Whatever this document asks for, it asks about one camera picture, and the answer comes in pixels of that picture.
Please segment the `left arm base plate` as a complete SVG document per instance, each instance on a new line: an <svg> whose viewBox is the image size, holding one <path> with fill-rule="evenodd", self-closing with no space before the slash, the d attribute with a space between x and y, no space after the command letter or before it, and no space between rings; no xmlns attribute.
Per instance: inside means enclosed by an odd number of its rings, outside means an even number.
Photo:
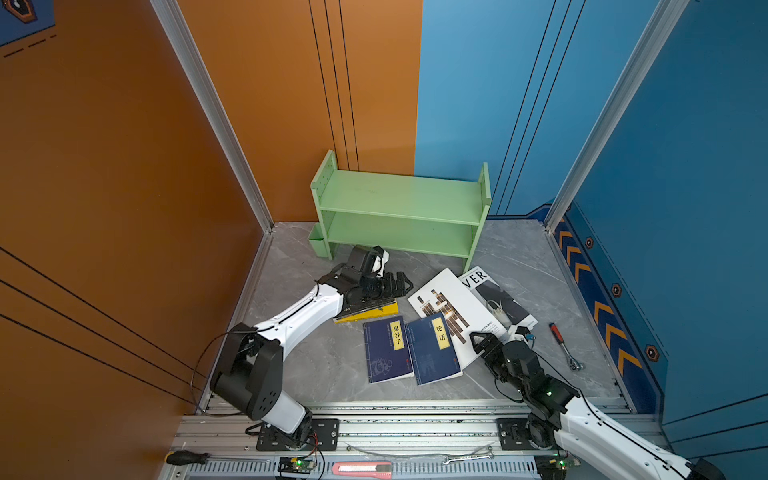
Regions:
<svg viewBox="0 0 768 480"><path fill-rule="evenodd" d="M340 421L337 418L313 418L308 437L299 440L269 424L263 426L257 438L258 451L335 451L338 445Z"/></svg>

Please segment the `black book with gold title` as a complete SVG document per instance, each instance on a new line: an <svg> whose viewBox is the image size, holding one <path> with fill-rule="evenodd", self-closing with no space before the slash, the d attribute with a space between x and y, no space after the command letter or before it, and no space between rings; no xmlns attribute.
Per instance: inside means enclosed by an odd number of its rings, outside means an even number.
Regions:
<svg viewBox="0 0 768 480"><path fill-rule="evenodd" d="M339 313L340 316L357 313L362 310L371 308L372 306L378 306L383 303L391 302L396 299L396 298L390 298L390 299L383 299L383 300L348 300L347 299L348 292L344 294L342 309Z"/></svg>

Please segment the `aluminium rail frame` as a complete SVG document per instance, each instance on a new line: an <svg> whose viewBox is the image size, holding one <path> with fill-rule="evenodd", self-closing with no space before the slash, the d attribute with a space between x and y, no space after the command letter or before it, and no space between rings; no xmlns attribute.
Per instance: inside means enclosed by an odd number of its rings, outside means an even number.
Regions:
<svg viewBox="0 0 768 480"><path fill-rule="evenodd" d="M182 420L172 451L208 453L205 465L164 464L162 479L278 479L280 457L308 457L319 464L310 479L373 479L335 476L336 462L386 461L392 479L539 479L535 458L575 455L556 447L527 451L501 449L496 420L527 418L520 405L505 400L467 400L456 404L417 401L400 405L382 402L319 403L315 418L340 421L335 451L258 451L263 426L241 416L216 414ZM444 465L448 455L493 449L494 458ZM598 472L581 461L567 479L592 479Z"/></svg>

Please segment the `white book with brown blocks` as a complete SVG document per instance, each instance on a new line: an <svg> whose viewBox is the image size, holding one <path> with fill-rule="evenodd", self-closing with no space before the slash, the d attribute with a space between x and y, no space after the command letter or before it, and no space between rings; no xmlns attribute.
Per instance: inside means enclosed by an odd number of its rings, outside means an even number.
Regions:
<svg viewBox="0 0 768 480"><path fill-rule="evenodd" d="M412 293L408 302L421 318L436 314L444 317L462 369L478 358L471 333L490 333L500 339L507 337L508 329L448 268Z"/></svg>

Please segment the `silver open-end wrench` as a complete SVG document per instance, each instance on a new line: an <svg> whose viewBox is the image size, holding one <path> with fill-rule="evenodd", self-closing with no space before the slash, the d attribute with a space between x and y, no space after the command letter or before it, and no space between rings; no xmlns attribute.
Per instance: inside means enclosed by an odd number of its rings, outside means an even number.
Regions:
<svg viewBox="0 0 768 480"><path fill-rule="evenodd" d="M493 459L493 458L494 458L493 449L491 447L488 447L486 449L473 451L463 455L448 455L444 458L443 464L450 465L450 464L459 463L459 462Z"/></svg>

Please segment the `red utility knife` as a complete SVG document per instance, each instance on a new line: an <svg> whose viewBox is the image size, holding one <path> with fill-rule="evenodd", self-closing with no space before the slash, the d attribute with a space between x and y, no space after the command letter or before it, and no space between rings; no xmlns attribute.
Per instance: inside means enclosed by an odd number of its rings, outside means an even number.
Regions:
<svg viewBox="0 0 768 480"><path fill-rule="evenodd" d="M393 465L386 461L336 462L331 468L335 476L391 480Z"/></svg>

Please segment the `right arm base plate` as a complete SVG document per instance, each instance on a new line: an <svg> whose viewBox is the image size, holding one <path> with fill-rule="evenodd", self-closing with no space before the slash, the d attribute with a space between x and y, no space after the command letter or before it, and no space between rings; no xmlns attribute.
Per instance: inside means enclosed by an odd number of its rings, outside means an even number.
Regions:
<svg viewBox="0 0 768 480"><path fill-rule="evenodd" d="M496 420L499 443L503 451L536 450L532 443L527 418L499 418Z"/></svg>

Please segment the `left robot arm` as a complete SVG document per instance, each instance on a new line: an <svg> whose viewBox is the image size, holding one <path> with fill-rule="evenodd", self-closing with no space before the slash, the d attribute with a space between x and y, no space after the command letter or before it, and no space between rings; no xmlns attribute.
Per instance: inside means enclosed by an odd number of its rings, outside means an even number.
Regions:
<svg viewBox="0 0 768 480"><path fill-rule="evenodd" d="M301 446L312 433L312 412L283 390L283 362L326 321L395 301L413 289L402 271L393 273L382 247L356 246L346 262L315 281L304 297L254 326L238 323L223 335L209 378L212 393L253 421Z"/></svg>

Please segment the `white LOVER magazine book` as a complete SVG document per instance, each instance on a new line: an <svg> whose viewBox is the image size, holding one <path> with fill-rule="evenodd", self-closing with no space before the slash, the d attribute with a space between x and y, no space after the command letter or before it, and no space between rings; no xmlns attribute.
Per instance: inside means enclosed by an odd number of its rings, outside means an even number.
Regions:
<svg viewBox="0 0 768 480"><path fill-rule="evenodd" d="M459 281L504 327L506 332L500 336L502 342L508 341L518 326L527 327L534 335L537 319L481 267L473 267L461 275Z"/></svg>

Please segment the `black handled screwdriver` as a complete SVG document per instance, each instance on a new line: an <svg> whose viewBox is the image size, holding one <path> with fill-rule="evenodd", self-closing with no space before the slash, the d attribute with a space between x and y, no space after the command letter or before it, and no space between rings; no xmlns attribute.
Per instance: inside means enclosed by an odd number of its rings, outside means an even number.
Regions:
<svg viewBox="0 0 768 480"><path fill-rule="evenodd" d="M164 461L172 466L205 465L209 460L208 453L196 453L188 450L173 451L166 455Z"/></svg>

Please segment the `right green circuit board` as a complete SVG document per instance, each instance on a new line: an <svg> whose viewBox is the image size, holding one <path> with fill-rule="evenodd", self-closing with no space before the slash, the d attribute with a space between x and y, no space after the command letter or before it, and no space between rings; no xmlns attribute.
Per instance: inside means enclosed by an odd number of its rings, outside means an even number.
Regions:
<svg viewBox="0 0 768 480"><path fill-rule="evenodd" d="M541 457L535 458L536 470L542 480L566 480L572 468L581 466L576 458Z"/></svg>

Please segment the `yellow book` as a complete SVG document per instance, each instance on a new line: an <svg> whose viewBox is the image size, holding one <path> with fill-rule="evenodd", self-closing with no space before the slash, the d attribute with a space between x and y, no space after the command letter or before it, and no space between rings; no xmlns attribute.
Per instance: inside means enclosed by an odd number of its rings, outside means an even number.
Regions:
<svg viewBox="0 0 768 480"><path fill-rule="evenodd" d="M372 306L371 308L362 310L357 313L339 316L334 319L335 324L343 324L350 322L358 322L370 319L380 319L396 316L399 314L399 306L396 300L383 303L378 306Z"/></svg>

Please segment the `green wooden two-tier shelf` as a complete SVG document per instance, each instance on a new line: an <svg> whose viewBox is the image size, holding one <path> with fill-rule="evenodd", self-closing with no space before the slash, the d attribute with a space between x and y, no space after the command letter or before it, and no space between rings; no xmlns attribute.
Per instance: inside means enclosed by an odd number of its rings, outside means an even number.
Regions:
<svg viewBox="0 0 768 480"><path fill-rule="evenodd" d="M311 184L318 222L308 241L320 258L338 245L448 256L471 269L492 195L489 168L477 181L368 173L324 156Z"/></svg>

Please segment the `dark blue book right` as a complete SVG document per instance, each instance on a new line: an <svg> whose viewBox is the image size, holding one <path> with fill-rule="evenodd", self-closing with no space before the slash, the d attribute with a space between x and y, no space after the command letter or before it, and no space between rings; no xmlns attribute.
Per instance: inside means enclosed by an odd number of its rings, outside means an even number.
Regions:
<svg viewBox="0 0 768 480"><path fill-rule="evenodd" d="M406 323L405 334L419 386L463 374L450 330L441 313Z"/></svg>

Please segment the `green circuit board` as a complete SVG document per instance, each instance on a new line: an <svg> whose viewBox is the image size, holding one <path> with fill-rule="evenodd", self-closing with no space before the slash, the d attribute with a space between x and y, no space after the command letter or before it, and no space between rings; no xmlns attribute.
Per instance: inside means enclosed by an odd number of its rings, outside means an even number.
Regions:
<svg viewBox="0 0 768 480"><path fill-rule="evenodd" d="M536 470L542 480L566 480L572 468L581 466L576 458L541 457L535 458Z"/></svg>
<svg viewBox="0 0 768 480"><path fill-rule="evenodd" d="M308 457L280 457L277 465L278 479L310 479L319 473L319 464Z"/></svg>

